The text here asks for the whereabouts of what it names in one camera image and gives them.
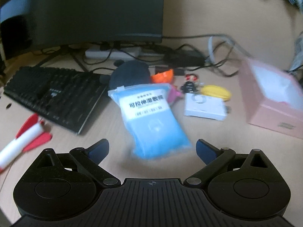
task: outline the yellow object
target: yellow object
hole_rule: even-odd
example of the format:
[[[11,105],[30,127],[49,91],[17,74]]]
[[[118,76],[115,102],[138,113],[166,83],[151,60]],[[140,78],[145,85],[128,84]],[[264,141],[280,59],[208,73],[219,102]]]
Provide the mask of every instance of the yellow object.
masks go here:
[[[227,89],[217,85],[205,85],[201,88],[200,93],[205,96],[221,98],[225,102],[231,98],[231,93]]]

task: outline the pink box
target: pink box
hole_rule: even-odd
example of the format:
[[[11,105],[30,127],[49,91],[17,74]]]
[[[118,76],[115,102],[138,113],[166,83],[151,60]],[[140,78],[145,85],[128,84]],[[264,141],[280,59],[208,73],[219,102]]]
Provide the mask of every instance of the pink box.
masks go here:
[[[248,123],[303,139],[303,91],[293,76],[245,59],[239,84]]]

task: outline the computer monitor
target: computer monitor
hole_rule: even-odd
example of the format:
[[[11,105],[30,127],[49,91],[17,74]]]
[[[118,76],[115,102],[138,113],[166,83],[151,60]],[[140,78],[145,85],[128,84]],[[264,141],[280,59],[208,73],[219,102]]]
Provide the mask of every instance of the computer monitor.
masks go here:
[[[93,42],[161,42],[163,0],[0,0],[6,58]]]

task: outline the blue package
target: blue package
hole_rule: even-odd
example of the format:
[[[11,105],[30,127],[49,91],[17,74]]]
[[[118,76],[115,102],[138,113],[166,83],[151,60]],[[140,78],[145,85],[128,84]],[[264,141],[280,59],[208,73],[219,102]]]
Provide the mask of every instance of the blue package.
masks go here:
[[[142,159],[190,147],[190,141],[167,103],[170,84],[118,87],[109,96],[120,106],[125,127],[135,139],[134,154]]]

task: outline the orange object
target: orange object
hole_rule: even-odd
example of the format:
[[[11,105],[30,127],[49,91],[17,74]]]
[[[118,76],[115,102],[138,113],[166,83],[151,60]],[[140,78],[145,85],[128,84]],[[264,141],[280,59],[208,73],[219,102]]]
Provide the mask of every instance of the orange object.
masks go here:
[[[161,72],[151,77],[153,83],[171,83],[174,78],[174,70],[170,69],[166,72]]]

